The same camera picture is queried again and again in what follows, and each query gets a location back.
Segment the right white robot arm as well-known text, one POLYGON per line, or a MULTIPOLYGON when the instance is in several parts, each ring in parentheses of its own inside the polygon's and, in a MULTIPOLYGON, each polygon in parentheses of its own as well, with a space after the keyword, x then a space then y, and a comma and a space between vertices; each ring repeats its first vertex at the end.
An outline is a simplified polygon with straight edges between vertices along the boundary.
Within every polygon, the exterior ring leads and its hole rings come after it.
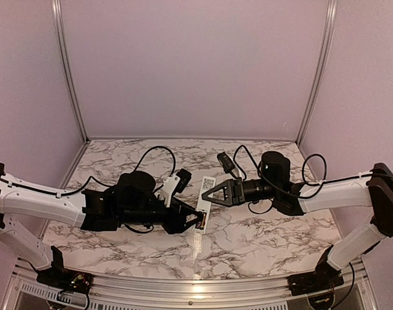
POLYGON ((324 289, 353 259, 369 252, 381 240, 393 237, 393 173, 384 163, 369 172, 319 183, 290 181, 290 161, 280 152, 262 154, 256 180, 226 180, 202 193, 204 201, 226 207, 271 199, 271 206, 287 216, 323 209, 370 207, 368 224, 354 229, 330 246, 310 275, 310 284, 324 289))

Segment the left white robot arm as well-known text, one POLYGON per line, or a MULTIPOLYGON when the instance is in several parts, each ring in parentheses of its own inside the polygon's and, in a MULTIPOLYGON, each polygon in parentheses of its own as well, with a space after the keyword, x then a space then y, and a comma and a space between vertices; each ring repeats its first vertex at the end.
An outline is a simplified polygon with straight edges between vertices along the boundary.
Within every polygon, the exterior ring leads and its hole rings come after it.
POLYGON ((17 250, 37 273, 45 273, 57 287, 66 287, 72 279, 61 251, 39 242, 18 225, 15 215, 54 220, 93 232, 159 225, 168 234, 183 233, 204 218, 202 212, 175 198, 191 178, 184 169, 170 175, 160 193, 155 194, 155 179, 138 170, 121 174, 104 191, 64 191, 20 180, 5 173, 4 167, 0 163, 0 240, 17 250))

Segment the white remote control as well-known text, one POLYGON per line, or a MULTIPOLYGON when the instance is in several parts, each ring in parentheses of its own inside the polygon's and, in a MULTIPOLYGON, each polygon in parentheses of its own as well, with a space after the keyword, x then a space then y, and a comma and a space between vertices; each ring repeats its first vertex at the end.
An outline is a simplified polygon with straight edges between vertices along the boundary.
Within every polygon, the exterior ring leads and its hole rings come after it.
POLYGON ((202 193, 212 187, 214 187, 216 185, 216 178, 210 177, 210 176, 204 176, 202 178, 202 184, 200 187, 200 192, 199 192, 199 197, 198 197, 198 201, 197 201, 197 206, 196 209, 197 211, 204 211, 207 212, 207 220, 206 220, 206 226, 205 229, 203 231, 201 230, 197 230, 195 228, 195 230, 201 234, 205 234, 206 233, 206 229, 207 229, 207 223, 208 223, 208 219, 209 219, 209 213, 211 210, 211 202, 208 201, 204 201, 202 199, 202 193))

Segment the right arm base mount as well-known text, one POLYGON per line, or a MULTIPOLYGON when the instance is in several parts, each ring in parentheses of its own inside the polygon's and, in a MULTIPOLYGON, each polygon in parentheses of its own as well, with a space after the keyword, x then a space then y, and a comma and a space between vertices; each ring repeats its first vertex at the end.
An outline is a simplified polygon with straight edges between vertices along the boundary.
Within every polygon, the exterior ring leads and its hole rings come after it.
POLYGON ((288 287, 292 296, 316 293, 344 284, 341 271, 328 264, 328 254, 333 247, 331 245, 322 254, 313 271, 288 277, 288 287))

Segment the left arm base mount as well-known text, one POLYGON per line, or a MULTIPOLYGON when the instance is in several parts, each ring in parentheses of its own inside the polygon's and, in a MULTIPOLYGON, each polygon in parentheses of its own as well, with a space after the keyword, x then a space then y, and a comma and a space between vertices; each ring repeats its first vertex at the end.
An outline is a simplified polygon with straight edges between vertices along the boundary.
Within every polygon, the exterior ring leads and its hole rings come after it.
POLYGON ((89 294, 93 275, 65 268, 62 252, 53 245, 50 248, 52 251, 50 265, 46 269, 36 269, 37 281, 61 289, 63 292, 89 294))

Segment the black battery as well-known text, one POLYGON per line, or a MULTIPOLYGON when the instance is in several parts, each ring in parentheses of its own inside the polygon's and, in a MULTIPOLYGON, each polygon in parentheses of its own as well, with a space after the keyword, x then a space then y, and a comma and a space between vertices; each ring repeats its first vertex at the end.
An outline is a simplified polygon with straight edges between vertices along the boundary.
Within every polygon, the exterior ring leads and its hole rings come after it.
POLYGON ((203 219, 202 219, 201 224, 200 224, 200 228, 201 228, 202 230, 205 229, 206 220, 207 220, 207 212, 204 212, 204 216, 203 216, 203 219))

